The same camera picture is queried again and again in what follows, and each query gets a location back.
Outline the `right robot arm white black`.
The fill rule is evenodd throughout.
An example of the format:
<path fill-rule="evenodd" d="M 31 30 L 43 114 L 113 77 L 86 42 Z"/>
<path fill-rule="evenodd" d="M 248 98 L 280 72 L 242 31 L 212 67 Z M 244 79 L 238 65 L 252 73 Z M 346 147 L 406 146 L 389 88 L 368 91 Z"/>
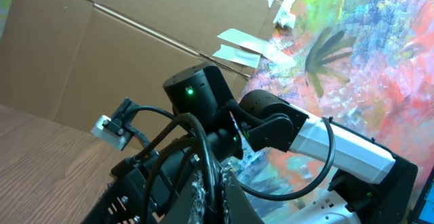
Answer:
<path fill-rule="evenodd" d="M 169 124 L 153 139 L 133 127 L 146 111 L 126 98 L 103 115 L 92 134 L 119 150 L 133 139 L 143 148 L 111 170 L 113 182 L 86 223 L 259 223 L 249 197 L 284 202 L 301 198 L 336 174 L 314 201 L 290 216 L 291 223 L 398 223 L 418 172 L 407 159 L 264 90 L 236 101 L 220 69 L 209 63 L 179 72 L 163 89 L 172 103 Z M 322 161 L 318 176 L 301 190 L 263 193 L 240 183 L 227 160 L 274 148 Z"/>

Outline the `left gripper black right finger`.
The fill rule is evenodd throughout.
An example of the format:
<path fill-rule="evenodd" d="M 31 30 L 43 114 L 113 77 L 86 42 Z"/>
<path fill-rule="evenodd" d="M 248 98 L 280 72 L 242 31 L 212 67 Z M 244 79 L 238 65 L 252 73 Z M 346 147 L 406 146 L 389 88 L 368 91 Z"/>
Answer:
<path fill-rule="evenodd" d="M 222 215 L 226 224 L 264 224 L 250 204 L 235 175 L 221 170 Z"/>

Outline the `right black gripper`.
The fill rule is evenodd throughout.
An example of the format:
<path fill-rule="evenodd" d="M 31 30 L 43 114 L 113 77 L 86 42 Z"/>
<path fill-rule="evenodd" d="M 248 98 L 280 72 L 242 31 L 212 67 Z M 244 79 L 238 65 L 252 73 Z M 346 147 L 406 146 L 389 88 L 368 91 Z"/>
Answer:
<path fill-rule="evenodd" d="M 172 150 L 154 178 L 149 200 L 144 201 L 146 182 L 162 152 L 136 163 L 125 158 L 112 169 L 114 180 L 83 223 L 161 223 L 180 195 L 190 174 L 190 147 Z"/>

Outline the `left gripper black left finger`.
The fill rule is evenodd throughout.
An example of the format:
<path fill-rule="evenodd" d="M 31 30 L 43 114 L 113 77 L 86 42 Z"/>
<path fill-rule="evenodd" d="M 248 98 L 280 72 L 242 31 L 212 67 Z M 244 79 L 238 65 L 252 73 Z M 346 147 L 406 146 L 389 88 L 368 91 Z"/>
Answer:
<path fill-rule="evenodd" d="M 194 170 L 159 224 L 202 224 L 206 210 L 205 195 L 203 175 L 200 170 Z"/>

